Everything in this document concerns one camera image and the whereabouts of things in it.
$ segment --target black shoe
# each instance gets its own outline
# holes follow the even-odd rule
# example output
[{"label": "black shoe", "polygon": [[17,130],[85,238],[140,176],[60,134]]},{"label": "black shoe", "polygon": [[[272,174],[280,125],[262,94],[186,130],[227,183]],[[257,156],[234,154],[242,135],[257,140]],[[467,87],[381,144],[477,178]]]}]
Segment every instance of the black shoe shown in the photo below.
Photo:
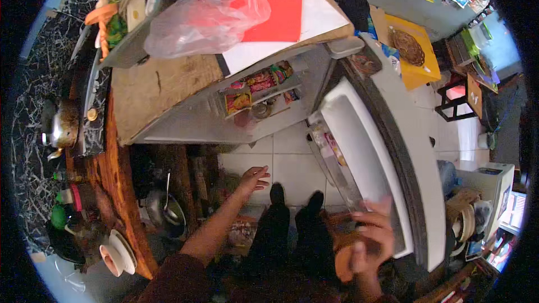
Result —
[{"label": "black shoe", "polygon": [[307,208],[310,211],[318,213],[322,209],[322,205],[324,205],[324,193],[317,190],[310,196]]},{"label": "black shoe", "polygon": [[269,192],[269,197],[272,205],[285,204],[285,189],[278,182],[273,183],[271,186],[271,191]]}]

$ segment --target white paper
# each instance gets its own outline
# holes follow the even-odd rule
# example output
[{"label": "white paper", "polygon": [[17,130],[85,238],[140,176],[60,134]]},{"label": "white paper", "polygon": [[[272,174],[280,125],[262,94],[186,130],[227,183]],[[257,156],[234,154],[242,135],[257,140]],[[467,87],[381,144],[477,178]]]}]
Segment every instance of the white paper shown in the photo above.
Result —
[{"label": "white paper", "polygon": [[[302,1],[300,41],[337,29],[346,24],[348,24],[346,18],[326,0]],[[230,70],[229,76],[295,43],[297,42],[240,42],[232,49],[223,53],[226,65]]]}]

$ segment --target white tiled floor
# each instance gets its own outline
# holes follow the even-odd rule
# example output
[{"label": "white tiled floor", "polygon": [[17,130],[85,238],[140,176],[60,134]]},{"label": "white tiled floor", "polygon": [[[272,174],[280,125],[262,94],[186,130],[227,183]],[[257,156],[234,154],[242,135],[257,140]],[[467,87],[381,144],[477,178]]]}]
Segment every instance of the white tiled floor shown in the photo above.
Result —
[{"label": "white tiled floor", "polygon": [[478,164],[489,161],[490,151],[477,146],[477,136],[484,132],[479,118],[446,122],[435,111],[435,107],[441,104],[441,96],[427,85],[410,91],[410,97],[418,108],[428,135],[436,140],[434,149],[438,159],[451,162],[473,160]]},{"label": "white tiled floor", "polygon": [[[456,162],[473,160],[478,164],[489,161],[489,150],[477,147],[477,136],[482,133],[478,118],[446,122],[434,110],[441,98],[427,85],[410,92],[410,98],[417,107],[417,114],[424,123],[428,136],[436,140],[434,147],[437,159]],[[318,162],[306,142],[305,122],[262,138],[251,148],[241,145],[234,151],[220,156],[220,164],[225,169],[242,174],[251,166],[269,166],[272,177],[270,183],[280,182],[285,188],[288,206],[300,207],[316,190],[325,193],[325,207],[331,212],[345,209],[339,191],[327,182]],[[269,187],[257,191],[250,204],[270,204]]]},{"label": "white tiled floor", "polygon": [[[251,166],[269,166],[270,183],[280,182],[285,188],[287,206],[307,204],[312,193],[320,190],[326,194],[327,205],[344,205],[339,191],[327,183],[306,141],[305,122],[262,138],[250,148],[241,145],[231,153],[220,156],[226,170],[242,174]],[[249,203],[270,204],[270,189],[257,191]]]}]

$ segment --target black marble counter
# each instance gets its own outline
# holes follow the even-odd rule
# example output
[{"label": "black marble counter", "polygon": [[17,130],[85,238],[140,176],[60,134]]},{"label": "black marble counter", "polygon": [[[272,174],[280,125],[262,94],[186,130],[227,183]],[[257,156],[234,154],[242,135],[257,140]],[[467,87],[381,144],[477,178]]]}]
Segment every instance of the black marble counter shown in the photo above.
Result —
[{"label": "black marble counter", "polygon": [[[26,236],[28,252],[53,252],[45,231],[54,199],[64,185],[52,179],[52,172],[64,165],[64,156],[47,162],[51,151],[41,143],[41,112],[46,99],[66,97],[71,78],[65,75],[71,66],[73,50],[84,29],[84,17],[94,9],[97,0],[65,0],[55,17],[48,17],[37,34],[27,59],[17,69],[17,81],[22,93],[16,99],[15,115],[11,127],[11,154],[13,184],[19,224]],[[104,111],[106,86],[111,70],[100,70],[94,106]],[[101,150],[103,121],[84,123],[88,128],[84,138],[85,153]]]}]

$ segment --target person's hand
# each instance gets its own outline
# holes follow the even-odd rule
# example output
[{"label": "person's hand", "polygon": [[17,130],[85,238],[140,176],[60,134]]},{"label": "person's hand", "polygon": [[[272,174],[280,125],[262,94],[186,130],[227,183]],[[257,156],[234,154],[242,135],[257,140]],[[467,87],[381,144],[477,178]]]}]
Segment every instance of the person's hand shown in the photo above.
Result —
[{"label": "person's hand", "polygon": [[248,169],[239,182],[237,191],[248,200],[254,191],[263,190],[270,184],[260,178],[269,178],[267,165],[264,167],[254,166]]},{"label": "person's hand", "polygon": [[[366,239],[354,243],[350,269],[359,277],[371,277],[377,276],[378,267],[394,252],[394,236],[390,219],[391,198],[388,197],[381,203],[365,200],[364,204],[372,212],[354,212],[351,215],[354,221],[365,224],[365,226],[357,227],[356,231]],[[373,241],[376,242],[375,245],[378,245],[374,251],[370,248]]]}]

